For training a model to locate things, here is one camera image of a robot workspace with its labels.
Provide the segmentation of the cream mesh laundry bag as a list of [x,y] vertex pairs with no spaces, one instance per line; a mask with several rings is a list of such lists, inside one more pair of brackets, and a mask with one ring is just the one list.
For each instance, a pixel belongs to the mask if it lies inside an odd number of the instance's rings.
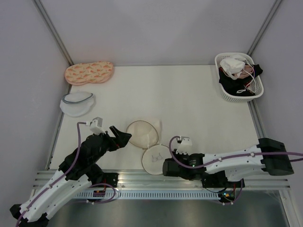
[[141,158],[143,169],[150,175],[162,175],[164,161],[171,155],[169,148],[161,144],[161,120],[151,117],[134,120],[126,132],[132,134],[129,142],[144,150]]

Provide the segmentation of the white bra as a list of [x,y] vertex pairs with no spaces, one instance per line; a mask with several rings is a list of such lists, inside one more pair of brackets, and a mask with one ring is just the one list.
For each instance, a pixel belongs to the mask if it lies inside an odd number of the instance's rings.
[[229,58],[222,59],[219,62],[219,68],[222,67],[229,77],[232,77],[233,74],[240,73],[246,64],[251,65],[243,56],[234,54]]

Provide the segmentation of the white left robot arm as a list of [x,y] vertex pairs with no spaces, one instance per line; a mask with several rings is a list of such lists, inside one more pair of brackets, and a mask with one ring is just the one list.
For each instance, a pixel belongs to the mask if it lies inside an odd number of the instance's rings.
[[38,194],[9,210],[17,220],[17,227],[45,227],[53,215],[76,194],[90,187],[114,189],[104,181],[104,172],[97,161],[107,152],[124,148],[132,137],[110,126],[113,136],[100,127],[84,141],[78,139],[77,148],[59,165],[51,179]]

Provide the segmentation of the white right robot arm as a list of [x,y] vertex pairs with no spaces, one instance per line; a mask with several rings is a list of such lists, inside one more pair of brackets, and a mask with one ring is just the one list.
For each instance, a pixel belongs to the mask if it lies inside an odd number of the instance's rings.
[[164,176],[185,180],[201,180],[203,185],[226,187],[245,177],[262,175],[287,176],[294,174],[284,143],[261,138],[257,145],[221,154],[194,153],[189,137],[175,136],[178,147],[169,145],[170,158],[165,159]]

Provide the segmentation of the white blue-trimmed mesh bag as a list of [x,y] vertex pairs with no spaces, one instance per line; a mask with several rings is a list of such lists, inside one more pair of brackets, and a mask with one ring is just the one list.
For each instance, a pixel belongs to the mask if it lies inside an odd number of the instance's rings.
[[70,117],[80,117],[89,112],[94,103],[93,93],[84,91],[69,93],[62,97],[60,109]]

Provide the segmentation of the pink patterned bra case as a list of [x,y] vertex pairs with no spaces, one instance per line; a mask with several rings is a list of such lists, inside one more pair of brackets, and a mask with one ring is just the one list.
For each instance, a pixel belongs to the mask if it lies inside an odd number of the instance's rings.
[[73,86],[88,83],[100,84],[107,82],[114,74],[114,65],[108,61],[79,63],[68,67],[64,73],[65,80]]

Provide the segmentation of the pink bra in basket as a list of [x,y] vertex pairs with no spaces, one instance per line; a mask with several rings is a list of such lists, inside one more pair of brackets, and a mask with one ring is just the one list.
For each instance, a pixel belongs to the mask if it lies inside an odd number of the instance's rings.
[[237,79],[245,79],[247,77],[251,77],[254,74],[254,67],[252,65],[245,65],[243,70],[236,74]]

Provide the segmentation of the black garment in basket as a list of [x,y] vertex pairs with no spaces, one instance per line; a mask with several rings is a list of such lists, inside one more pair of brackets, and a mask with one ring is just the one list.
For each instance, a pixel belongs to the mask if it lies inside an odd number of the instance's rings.
[[256,94],[257,78],[263,73],[259,64],[252,65],[254,67],[254,74],[245,79],[237,79],[236,74],[232,77],[224,71],[222,67],[219,68],[219,83],[223,86],[224,90],[232,96],[254,96]]

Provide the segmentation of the white plastic basket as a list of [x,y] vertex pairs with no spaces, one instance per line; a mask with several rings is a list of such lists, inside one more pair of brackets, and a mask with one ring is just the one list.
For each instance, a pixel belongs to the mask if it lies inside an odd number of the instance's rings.
[[240,52],[224,52],[215,57],[216,73],[223,99],[228,102],[249,102],[264,93],[262,68]]

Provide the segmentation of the aluminium front rail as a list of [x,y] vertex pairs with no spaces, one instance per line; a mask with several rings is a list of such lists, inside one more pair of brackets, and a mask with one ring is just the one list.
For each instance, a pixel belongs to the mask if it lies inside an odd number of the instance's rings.
[[[104,170],[118,173],[119,189],[125,190],[194,190],[202,187],[200,181],[179,177],[150,175],[144,170]],[[244,178],[244,190],[289,190],[290,183],[283,176],[254,175]]]

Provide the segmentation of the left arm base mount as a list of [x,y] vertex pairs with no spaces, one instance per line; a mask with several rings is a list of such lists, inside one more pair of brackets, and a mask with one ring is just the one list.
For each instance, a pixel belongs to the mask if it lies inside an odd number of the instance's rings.
[[117,187],[118,176],[118,173],[105,173],[97,164],[94,164],[88,172],[93,187],[107,187],[105,183]]

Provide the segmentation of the table rail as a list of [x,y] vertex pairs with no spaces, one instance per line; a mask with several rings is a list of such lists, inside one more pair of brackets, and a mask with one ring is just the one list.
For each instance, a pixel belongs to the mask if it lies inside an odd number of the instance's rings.
[[254,157],[261,157],[261,164],[264,165],[263,171],[270,175],[275,175],[275,152],[279,151],[280,145],[275,140],[267,137],[263,122],[258,112],[255,101],[249,101],[248,107],[258,136],[256,151],[251,151]]
[[62,100],[63,95],[69,93],[71,86],[64,84],[62,88],[55,92],[54,96],[50,101],[47,102],[47,127],[45,130],[45,143],[44,143],[44,156],[42,170],[48,169],[54,146],[58,137],[58,131],[62,124],[62,119],[64,113],[60,109],[60,101]]

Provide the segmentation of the right side table rail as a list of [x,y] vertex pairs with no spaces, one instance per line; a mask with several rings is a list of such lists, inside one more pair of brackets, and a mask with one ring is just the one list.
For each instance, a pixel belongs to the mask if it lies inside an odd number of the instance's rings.
[[275,152],[279,151],[280,145],[275,140],[267,137],[263,122],[258,112],[255,101],[249,101],[248,107],[258,136],[256,151],[251,151],[254,157],[261,157],[261,164],[264,165],[263,171],[270,175],[275,175]]

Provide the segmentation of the left aluminium corner post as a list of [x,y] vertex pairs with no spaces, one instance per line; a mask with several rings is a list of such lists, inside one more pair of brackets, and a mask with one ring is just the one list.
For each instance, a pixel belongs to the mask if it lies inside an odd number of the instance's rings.
[[34,6],[36,7],[38,13],[40,14],[40,17],[42,18],[42,20],[44,21],[44,23],[46,24],[51,36],[53,37],[55,43],[57,44],[61,54],[63,55],[64,59],[66,60],[66,62],[68,63],[69,66],[73,65],[74,62],[70,56],[70,54],[68,53],[68,50],[64,44],[64,42],[62,41],[57,29],[55,28],[45,6],[43,5],[41,0],[32,0],[32,3],[34,4]]

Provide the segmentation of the right aluminium corner post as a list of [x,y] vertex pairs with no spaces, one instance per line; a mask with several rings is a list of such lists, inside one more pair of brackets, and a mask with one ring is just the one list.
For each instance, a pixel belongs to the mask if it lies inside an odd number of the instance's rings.
[[254,51],[256,50],[259,42],[261,41],[261,39],[265,35],[267,29],[269,28],[269,25],[273,21],[276,13],[278,12],[278,10],[281,7],[283,2],[284,2],[283,0],[275,0],[274,1],[274,3],[272,5],[272,7],[270,8],[267,16],[265,17],[260,29],[258,30],[252,44],[249,47],[249,49],[247,51],[247,55],[251,56],[254,53]]

